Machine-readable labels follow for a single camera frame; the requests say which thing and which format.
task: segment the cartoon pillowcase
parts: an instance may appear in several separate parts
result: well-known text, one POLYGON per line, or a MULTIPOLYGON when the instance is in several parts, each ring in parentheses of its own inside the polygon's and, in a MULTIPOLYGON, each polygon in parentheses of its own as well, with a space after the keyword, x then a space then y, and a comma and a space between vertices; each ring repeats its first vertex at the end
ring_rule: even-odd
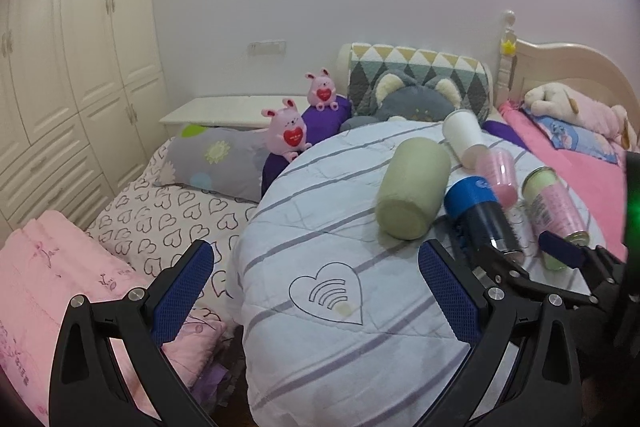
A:
POLYGON ((268 155, 263 130, 188 124, 169 145, 154 185, 189 185, 258 202, 268 155))
POLYGON ((555 149, 566 149, 588 154, 608 163, 618 163, 616 152, 602 134, 552 116, 534 116, 528 108, 523 108, 522 111, 546 134, 555 149))

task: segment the pink bunny figurine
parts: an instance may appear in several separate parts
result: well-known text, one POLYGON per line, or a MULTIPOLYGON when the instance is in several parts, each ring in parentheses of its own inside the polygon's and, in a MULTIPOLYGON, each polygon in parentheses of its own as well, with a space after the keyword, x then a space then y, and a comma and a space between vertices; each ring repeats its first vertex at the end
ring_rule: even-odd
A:
POLYGON ((296 103, 290 98, 283 98, 282 103, 285 107, 277 110, 263 109, 262 116, 271 118, 267 130, 267 149, 273 154, 284 156, 291 163, 311 144, 306 142, 306 124, 296 103))
POLYGON ((329 71, 322 68, 321 75, 315 76, 313 73, 307 73, 305 77, 311 80, 311 87, 306 95, 309 105, 315 105, 318 111, 324 110, 327 105, 337 111, 338 103, 335 101, 335 84, 329 76, 329 71))

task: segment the pink quilt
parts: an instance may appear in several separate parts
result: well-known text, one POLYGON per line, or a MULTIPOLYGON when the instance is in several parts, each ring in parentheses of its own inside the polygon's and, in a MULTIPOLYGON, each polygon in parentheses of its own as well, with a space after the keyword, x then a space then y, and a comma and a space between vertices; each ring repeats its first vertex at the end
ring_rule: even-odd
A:
MULTIPOLYGON (((109 254, 62 214, 47 211, 16 230, 0 250, 0 366, 25 404, 44 423, 53 354, 69 299, 120 299, 147 287, 124 261, 109 254)), ((220 335, 222 322, 192 310, 178 337, 162 346, 187 387, 200 374, 220 335)), ((122 341, 113 349, 138 407, 155 415, 122 341)))
POLYGON ((625 173, 618 165, 586 154, 554 149, 548 138, 524 114, 509 102, 500 106, 506 122, 526 143, 530 151, 553 167, 587 205, 607 241, 607 249, 619 259, 626 259, 622 244, 625 221, 625 173))

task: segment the blue can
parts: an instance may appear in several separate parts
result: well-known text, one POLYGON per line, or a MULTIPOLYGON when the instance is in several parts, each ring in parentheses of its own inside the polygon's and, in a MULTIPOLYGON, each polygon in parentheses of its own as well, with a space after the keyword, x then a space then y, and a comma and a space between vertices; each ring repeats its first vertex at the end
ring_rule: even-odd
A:
POLYGON ((444 196, 447 214, 457 220, 472 206, 485 201, 498 201, 489 182, 482 176, 469 176, 455 183, 444 196))
POLYGON ((483 245, 496 248, 516 263, 524 262, 520 242, 485 178, 469 176, 455 183, 444 196, 444 208, 464 238, 472 263, 473 253, 483 245))

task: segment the electrical outlet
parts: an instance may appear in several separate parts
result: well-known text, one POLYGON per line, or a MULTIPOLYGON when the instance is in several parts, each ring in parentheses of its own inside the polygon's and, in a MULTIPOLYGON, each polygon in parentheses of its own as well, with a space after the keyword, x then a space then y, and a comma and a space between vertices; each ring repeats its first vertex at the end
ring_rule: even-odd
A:
POLYGON ((284 55, 287 51, 287 41, 259 41, 251 42, 247 46, 250 57, 257 55, 284 55))

